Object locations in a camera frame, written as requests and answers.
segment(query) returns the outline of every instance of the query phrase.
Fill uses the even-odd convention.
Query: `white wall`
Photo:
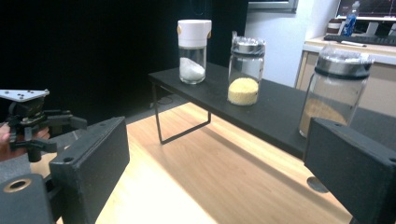
[[[299,0],[295,14],[249,10],[245,36],[266,41],[263,78],[294,87],[304,41],[325,35],[337,5],[338,0]]]

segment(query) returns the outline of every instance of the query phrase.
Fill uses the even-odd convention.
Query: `white cap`
[[[212,21],[184,20],[177,22],[178,45],[181,47],[205,47],[210,38]]]

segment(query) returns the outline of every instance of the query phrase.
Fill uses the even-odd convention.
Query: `blue bottle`
[[[346,15],[346,24],[341,32],[341,35],[351,36],[353,33],[353,28],[355,27],[356,18],[359,15],[359,6],[361,3],[356,1],[352,5],[352,9]]]

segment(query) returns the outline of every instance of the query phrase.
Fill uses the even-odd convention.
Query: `metal table leg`
[[[206,126],[206,124],[209,124],[211,121],[212,113],[210,111],[207,111],[207,121],[205,121],[204,123],[201,123],[201,124],[196,125],[192,128],[189,128],[188,130],[186,130],[182,133],[175,134],[167,139],[163,139],[163,135],[161,133],[160,116],[159,116],[159,112],[158,112],[157,88],[156,88],[156,84],[154,84],[154,83],[152,83],[152,96],[153,96],[153,101],[154,101],[155,119],[157,121],[158,136],[160,138],[160,142],[162,145],[169,143],[175,139],[178,139],[179,137],[181,137],[187,133],[191,133],[197,129],[200,129],[200,128]]]

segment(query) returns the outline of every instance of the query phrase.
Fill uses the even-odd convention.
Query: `black table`
[[[257,104],[233,105],[227,101],[228,68],[212,63],[207,65],[205,80],[197,85],[181,82],[178,68],[149,74],[149,79],[154,95],[160,86],[297,158],[304,155],[306,139],[298,131],[304,91],[262,80]],[[359,108],[351,128],[396,149],[394,117]]]

